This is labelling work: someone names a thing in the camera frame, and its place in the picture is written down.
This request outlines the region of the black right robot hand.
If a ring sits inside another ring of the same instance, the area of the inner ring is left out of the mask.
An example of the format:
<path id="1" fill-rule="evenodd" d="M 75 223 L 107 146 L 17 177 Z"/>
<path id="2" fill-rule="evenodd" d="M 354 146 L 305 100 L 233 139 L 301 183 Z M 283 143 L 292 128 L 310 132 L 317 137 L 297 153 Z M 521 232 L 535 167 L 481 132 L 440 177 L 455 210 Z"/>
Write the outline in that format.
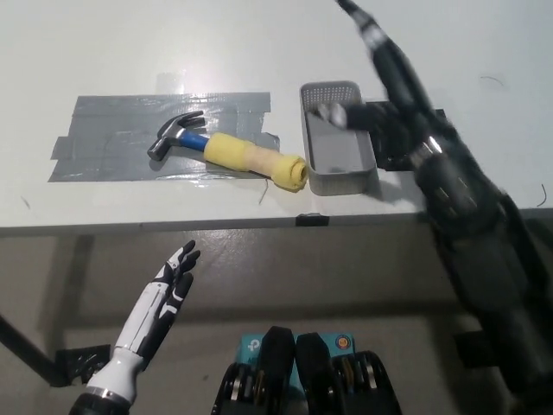
<path id="1" fill-rule="evenodd" d="M 424 159 L 442 154 L 442 138 L 431 125 L 435 111 L 410 61 L 371 14 L 353 1 L 337 4 L 355 22 L 389 102 L 414 138 L 413 163 L 418 166 Z"/>

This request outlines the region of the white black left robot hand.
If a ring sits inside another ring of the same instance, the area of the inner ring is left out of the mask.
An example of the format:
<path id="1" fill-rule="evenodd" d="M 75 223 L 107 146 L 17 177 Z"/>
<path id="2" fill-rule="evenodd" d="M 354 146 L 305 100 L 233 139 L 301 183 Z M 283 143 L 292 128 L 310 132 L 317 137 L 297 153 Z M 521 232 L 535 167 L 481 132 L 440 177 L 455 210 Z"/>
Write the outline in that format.
<path id="1" fill-rule="evenodd" d="M 189 241 L 167 259 L 145 286 L 129 314 L 115 348 L 143 359 L 147 367 L 161 346 L 186 298 L 200 251 Z"/>

